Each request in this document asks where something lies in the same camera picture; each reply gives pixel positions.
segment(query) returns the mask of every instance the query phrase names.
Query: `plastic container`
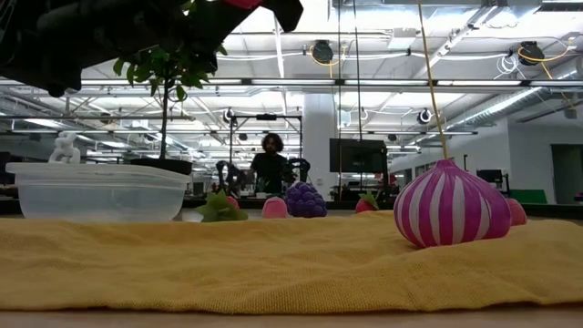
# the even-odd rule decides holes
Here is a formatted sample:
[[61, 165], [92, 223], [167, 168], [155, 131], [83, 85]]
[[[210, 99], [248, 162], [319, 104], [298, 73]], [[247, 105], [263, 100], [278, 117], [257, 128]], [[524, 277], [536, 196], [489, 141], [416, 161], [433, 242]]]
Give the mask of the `plastic container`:
[[189, 176], [135, 165], [8, 163], [27, 219], [168, 221]]

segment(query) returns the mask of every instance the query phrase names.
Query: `pink striped onion toy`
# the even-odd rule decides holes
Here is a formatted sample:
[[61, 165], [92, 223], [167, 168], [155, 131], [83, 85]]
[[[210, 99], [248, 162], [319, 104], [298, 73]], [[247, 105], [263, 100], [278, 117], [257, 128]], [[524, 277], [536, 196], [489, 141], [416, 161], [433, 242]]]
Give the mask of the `pink striped onion toy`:
[[421, 248], [501, 238], [512, 223], [502, 194], [450, 159], [437, 161], [399, 194], [394, 218]]

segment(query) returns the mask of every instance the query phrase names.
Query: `yellow towel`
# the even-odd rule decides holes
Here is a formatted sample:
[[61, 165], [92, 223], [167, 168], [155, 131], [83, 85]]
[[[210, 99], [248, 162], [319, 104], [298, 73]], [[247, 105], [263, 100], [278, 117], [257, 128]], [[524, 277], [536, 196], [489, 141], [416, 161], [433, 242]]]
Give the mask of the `yellow towel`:
[[0, 220], [0, 310], [347, 313], [583, 302], [583, 227], [417, 250], [391, 212], [318, 220]]

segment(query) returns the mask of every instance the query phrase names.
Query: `pillar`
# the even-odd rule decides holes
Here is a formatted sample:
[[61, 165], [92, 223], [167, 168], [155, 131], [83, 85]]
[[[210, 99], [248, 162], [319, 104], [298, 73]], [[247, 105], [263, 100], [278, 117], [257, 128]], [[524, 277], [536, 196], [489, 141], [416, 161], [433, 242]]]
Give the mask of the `pillar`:
[[303, 100], [303, 157], [312, 167], [308, 182], [325, 200], [331, 200], [338, 174], [330, 172], [330, 138], [337, 137], [337, 113], [333, 94], [307, 94]]

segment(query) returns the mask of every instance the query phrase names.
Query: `black cloth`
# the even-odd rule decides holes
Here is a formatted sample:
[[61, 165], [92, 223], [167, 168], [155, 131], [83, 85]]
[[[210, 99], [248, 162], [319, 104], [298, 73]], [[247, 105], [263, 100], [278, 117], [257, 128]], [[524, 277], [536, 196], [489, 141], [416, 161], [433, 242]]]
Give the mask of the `black cloth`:
[[287, 162], [288, 160], [284, 156], [278, 154], [262, 153], [255, 155], [251, 163], [251, 168], [257, 172], [255, 185], [257, 186], [260, 179], [263, 179], [265, 183], [269, 181], [263, 192], [281, 192], [281, 173]]

